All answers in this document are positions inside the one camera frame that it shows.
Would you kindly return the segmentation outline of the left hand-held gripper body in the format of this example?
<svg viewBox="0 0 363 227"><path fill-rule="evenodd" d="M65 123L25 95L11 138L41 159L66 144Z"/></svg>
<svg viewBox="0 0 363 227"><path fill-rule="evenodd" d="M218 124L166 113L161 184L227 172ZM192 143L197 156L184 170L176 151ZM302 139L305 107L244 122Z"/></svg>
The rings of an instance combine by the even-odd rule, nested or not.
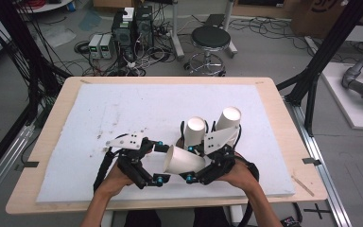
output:
<svg viewBox="0 0 363 227"><path fill-rule="evenodd" d="M107 156L116 157L118 168L138 188L143 189L156 184L154 177L143 168L141 162L146 154L152 151L155 144L155 141L149 140L141 132L125 133L106 142L106 146L109 148Z"/></svg>

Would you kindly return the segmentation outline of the single white paper cup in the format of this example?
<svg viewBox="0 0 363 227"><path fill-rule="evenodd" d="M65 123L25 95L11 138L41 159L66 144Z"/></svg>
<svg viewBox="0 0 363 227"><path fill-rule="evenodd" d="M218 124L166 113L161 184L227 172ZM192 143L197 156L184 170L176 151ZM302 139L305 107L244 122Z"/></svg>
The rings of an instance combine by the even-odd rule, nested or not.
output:
<svg viewBox="0 0 363 227"><path fill-rule="evenodd" d="M205 160L192 152L170 146L165 158L164 173L182 174L186 172L198 172L205 167Z"/></svg>

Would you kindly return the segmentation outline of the short white paper cup stack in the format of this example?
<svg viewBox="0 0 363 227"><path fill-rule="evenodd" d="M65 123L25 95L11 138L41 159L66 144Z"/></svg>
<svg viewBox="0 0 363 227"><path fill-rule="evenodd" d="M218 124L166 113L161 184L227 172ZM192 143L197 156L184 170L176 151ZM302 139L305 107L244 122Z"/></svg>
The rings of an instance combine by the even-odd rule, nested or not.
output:
<svg viewBox="0 0 363 227"><path fill-rule="evenodd" d="M206 131L205 121L198 117L191 117L184 130L184 147L195 146L201 143Z"/></svg>

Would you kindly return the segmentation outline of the tall white paper cup stack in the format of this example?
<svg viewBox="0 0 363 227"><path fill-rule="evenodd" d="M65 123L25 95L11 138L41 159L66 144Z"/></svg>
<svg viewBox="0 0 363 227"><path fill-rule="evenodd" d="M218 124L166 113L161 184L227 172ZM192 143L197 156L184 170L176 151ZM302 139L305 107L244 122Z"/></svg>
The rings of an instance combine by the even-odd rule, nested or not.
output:
<svg viewBox="0 0 363 227"><path fill-rule="evenodd" d="M235 146L238 135L240 133L240 120L241 120L241 112L238 108L234 106L230 106L225 108L219 119L216 122L215 129L217 131L228 129L228 128L236 128L236 132L233 137L228 141L228 144L231 147Z"/></svg>

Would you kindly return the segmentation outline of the person's left hand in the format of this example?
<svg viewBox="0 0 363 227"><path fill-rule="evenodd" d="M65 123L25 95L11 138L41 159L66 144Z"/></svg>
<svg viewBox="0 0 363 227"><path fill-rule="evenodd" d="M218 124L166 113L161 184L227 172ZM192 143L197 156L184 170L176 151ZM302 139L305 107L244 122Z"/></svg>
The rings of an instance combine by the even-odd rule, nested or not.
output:
<svg viewBox="0 0 363 227"><path fill-rule="evenodd" d="M133 181L121 171L118 167L118 163L115 163L110 173L96 190L96 193L111 198L119 194L125 186L132 184Z"/></svg>

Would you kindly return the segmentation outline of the person's left leg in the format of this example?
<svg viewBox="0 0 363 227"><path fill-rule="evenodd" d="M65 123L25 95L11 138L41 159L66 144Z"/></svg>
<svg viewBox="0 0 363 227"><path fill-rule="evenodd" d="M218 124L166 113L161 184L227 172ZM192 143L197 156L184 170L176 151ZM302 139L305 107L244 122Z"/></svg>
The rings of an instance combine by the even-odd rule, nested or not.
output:
<svg viewBox="0 0 363 227"><path fill-rule="evenodd" d="M155 210L128 211L124 227L162 227Z"/></svg>

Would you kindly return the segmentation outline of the person's right leg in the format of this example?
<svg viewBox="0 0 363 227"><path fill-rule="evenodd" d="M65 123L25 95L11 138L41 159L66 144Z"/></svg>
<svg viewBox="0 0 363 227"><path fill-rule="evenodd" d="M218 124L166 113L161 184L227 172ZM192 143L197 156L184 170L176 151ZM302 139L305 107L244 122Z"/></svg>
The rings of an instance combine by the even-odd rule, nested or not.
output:
<svg viewBox="0 0 363 227"><path fill-rule="evenodd" d="M229 227L222 207L199 207L194 209L193 227Z"/></svg>

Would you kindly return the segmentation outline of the white table leg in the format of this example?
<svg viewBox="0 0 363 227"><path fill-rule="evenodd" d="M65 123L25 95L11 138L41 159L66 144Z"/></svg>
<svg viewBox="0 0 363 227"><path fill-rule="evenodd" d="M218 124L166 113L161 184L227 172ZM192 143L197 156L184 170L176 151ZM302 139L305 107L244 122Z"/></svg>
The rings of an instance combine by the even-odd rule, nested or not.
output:
<svg viewBox="0 0 363 227"><path fill-rule="evenodd" d="M242 206L232 205L229 207L229 211L232 226L237 226L244 217Z"/></svg>
<svg viewBox="0 0 363 227"><path fill-rule="evenodd" d="M101 221L101 227L112 227L113 216L114 211L105 211Z"/></svg>

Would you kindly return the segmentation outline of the black tape strip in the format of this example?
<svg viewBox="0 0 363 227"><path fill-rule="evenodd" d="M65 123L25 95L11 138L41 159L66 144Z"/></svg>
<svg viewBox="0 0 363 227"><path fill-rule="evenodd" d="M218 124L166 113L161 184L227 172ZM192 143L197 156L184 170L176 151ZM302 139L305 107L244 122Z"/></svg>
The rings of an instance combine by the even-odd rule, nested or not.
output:
<svg viewBox="0 0 363 227"><path fill-rule="evenodd" d="M25 162L23 164L19 164L17 165L14 169L16 171L23 171L24 168L28 168L28 167L38 167L39 162Z"/></svg>
<svg viewBox="0 0 363 227"><path fill-rule="evenodd" d="M322 162L318 159L314 159L312 157L309 157L309 158L303 158L302 159L303 163L308 165L308 164L312 164L314 166L319 166L319 165L322 165Z"/></svg>

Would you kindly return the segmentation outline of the grey bench power supply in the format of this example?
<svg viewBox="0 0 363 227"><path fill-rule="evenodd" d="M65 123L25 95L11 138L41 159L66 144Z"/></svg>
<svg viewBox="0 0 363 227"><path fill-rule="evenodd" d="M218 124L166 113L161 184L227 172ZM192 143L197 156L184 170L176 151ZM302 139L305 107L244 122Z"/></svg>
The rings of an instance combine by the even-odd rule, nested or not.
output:
<svg viewBox="0 0 363 227"><path fill-rule="evenodd" d="M110 59L114 52L114 42L111 34L104 34L100 42L100 49L103 59Z"/></svg>
<svg viewBox="0 0 363 227"><path fill-rule="evenodd" d="M100 41L102 39L102 36L99 34L96 34L93 36L93 38L91 39L91 41L88 44L89 47L89 51L91 54L91 57L93 59L101 59L102 58L102 54L100 51Z"/></svg>

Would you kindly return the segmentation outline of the thin wooden stick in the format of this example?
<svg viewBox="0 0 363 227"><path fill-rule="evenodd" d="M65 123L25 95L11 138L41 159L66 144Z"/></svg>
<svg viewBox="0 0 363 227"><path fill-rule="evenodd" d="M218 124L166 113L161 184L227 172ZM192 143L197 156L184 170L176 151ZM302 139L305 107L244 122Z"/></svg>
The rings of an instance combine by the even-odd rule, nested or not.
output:
<svg viewBox="0 0 363 227"><path fill-rule="evenodd" d="M315 193L309 188L307 187L301 180L299 180L297 177L295 176L291 176L291 178L302 188L304 189L310 196L314 197Z"/></svg>

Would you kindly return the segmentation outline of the black round stool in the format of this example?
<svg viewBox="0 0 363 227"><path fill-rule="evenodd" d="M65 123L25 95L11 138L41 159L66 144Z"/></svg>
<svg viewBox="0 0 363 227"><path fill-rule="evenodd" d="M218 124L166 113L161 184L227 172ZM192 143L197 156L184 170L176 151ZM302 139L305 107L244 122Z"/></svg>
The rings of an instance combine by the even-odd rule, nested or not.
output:
<svg viewBox="0 0 363 227"><path fill-rule="evenodd" d="M194 54L183 68L190 75L224 77L226 67L216 52L225 50L230 45L230 34L216 26L201 26L193 30L191 42L201 52Z"/></svg>

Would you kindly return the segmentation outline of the small black device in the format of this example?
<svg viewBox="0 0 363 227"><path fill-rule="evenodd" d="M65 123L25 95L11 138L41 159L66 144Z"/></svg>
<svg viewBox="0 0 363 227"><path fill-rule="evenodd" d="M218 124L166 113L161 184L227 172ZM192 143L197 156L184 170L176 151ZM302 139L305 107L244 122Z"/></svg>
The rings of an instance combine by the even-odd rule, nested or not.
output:
<svg viewBox="0 0 363 227"><path fill-rule="evenodd" d="M301 224L293 217L287 217L281 220L283 227L301 227Z"/></svg>

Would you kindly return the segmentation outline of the black tape cross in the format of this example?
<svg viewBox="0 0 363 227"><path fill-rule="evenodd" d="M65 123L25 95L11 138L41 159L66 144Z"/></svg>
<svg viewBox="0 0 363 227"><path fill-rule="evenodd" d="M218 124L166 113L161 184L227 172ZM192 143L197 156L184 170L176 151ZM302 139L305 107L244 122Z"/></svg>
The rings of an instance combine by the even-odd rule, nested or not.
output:
<svg viewBox="0 0 363 227"><path fill-rule="evenodd" d="M304 208L303 211L307 213L316 213L319 219L323 219L323 214L331 213L331 211L328 209L321 209L317 203L314 204L313 208Z"/></svg>

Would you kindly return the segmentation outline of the aluminium floor rail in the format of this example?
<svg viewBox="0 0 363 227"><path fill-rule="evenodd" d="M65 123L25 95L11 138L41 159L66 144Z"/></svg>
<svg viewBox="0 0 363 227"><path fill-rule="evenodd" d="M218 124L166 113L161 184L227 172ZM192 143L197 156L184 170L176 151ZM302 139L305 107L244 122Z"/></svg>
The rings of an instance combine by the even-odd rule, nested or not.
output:
<svg viewBox="0 0 363 227"><path fill-rule="evenodd" d="M26 147L34 131L34 126L23 126L18 133L14 135L14 138L9 140L9 146L3 149L3 157L0 159L0 184Z"/></svg>
<svg viewBox="0 0 363 227"><path fill-rule="evenodd" d="M320 148L316 142L314 136L311 136L307 129L304 127L305 114L301 107L293 106L290 103L285 103L293 122L296 124L298 132L306 146L309 156L314 160L318 161L314 164L315 169L318 171L321 181L325 186L327 193L327 204L331 211L333 220L337 227L353 227L346 209L339 197L337 188L332 180L332 177L328 171L327 165L324 162Z"/></svg>

